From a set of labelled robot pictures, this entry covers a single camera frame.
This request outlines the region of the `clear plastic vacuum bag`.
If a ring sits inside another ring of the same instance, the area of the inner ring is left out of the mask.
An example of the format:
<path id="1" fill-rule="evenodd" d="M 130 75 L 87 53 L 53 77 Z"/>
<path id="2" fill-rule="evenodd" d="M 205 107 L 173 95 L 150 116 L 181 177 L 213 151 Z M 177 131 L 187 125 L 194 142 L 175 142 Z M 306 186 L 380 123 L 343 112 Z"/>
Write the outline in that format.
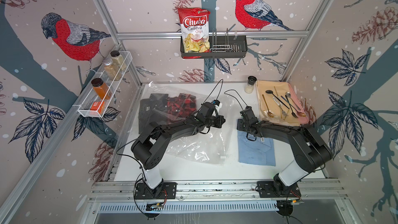
<path id="1" fill-rule="evenodd" d="M 165 154 L 193 162 L 223 164 L 232 137 L 233 107 L 222 85 L 208 95 L 196 85 L 179 89 L 151 83 L 140 101 L 139 137 L 131 152 L 145 169 L 157 166 Z"/>

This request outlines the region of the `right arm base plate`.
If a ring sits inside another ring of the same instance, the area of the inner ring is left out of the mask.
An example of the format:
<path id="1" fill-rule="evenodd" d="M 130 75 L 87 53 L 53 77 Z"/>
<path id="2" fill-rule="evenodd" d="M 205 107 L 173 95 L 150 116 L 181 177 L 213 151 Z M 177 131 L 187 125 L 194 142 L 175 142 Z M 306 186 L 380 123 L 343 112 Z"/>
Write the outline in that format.
<path id="1" fill-rule="evenodd" d="M 255 191 L 259 193 L 260 198 L 301 198 L 297 183 L 285 186 L 273 180 L 257 181 Z"/>

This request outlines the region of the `red black plaid cloth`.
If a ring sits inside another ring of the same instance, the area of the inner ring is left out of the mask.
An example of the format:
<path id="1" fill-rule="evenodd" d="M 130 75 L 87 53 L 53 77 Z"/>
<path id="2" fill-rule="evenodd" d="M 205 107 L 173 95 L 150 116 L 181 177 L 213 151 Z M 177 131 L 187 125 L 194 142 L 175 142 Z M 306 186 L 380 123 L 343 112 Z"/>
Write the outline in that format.
<path id="1" fill-rule="evenodd" d="M 184 120 L 197 110 L 197 98 L 186 93 L 180 93 L 176 97 L 168 97 L 166 110 L 170 123 Z"/>

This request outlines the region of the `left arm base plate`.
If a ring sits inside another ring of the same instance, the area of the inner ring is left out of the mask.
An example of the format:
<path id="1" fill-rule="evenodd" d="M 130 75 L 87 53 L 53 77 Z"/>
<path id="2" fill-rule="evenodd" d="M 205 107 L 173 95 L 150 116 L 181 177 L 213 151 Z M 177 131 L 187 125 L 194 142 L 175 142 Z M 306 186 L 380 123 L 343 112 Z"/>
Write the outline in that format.
<path id="1" fill-rule="evenodd" d="M 135 200 L 155 200 L 155 199 L 175 199 L 177 183 L 161 182 L 155 189 L 151 189 L 147 184 L 138 182 L 135 185 Z"/>

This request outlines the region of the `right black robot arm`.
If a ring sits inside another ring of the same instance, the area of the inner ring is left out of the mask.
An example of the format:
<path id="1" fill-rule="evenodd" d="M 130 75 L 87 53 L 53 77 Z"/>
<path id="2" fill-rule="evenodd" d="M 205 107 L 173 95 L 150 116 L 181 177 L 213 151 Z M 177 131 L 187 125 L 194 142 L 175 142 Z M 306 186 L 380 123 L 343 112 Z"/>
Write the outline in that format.
<path id="1" fill-rule="evenodd" d="M 318 168 L 323 168 L 333 158 L 330 148 L 311 125 L 287 126 L 260 121 L 250 106 L 240 111 L 240 115 L 238 131 L 255 138 L 275 139 L 291 147 L 293 161 L 273 178 L 274 191 L 278 195 Z"/>

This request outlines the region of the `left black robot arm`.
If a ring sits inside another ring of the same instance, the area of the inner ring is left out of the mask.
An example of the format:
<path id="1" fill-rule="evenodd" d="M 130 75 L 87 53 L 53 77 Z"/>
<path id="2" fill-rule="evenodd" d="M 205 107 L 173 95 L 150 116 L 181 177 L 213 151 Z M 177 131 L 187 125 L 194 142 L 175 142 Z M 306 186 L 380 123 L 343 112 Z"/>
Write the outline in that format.
<path id="1" fill-rule="evenodd" d="M 162 160 L 168 145 L 174 140 L 204 134 L 204 130 L 220 129 L 226 122 L 219 110 L 222 103 L 219 100 L 205 102 L 200 109 L 182 121 L 172 124 L 151 122 L 134 141 L 131 152 L 144 170 L 144 184 L 151 190 L 156 190 L 163 183 L 158 164 Z"/>

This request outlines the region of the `blue cloth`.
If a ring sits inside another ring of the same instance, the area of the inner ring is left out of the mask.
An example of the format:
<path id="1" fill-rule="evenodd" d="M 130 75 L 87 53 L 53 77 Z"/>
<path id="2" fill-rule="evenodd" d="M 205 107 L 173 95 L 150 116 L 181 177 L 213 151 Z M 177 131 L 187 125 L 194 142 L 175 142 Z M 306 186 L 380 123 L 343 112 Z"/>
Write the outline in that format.
<path id="1" fill-rule="evenodd" d="M 247 132 L 238 131 L 238 161 L 244 164 L 256 166 L 276 166 L 274 140 L 270 138 L 259 138 Z"/>

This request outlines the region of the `dark grey striped shirt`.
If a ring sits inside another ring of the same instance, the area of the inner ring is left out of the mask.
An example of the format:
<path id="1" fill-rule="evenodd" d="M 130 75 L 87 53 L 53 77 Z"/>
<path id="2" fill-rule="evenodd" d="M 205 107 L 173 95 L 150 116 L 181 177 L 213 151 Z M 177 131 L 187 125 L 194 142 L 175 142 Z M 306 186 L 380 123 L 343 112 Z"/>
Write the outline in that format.
<path id="1" fill-rule="evenodd" d="M 151 122 L 167 124 L 168 94 L 152 93 L 149 98 L 140 100 L 138 113 L 138 132 L 141 134 L 144 128 Z"/>

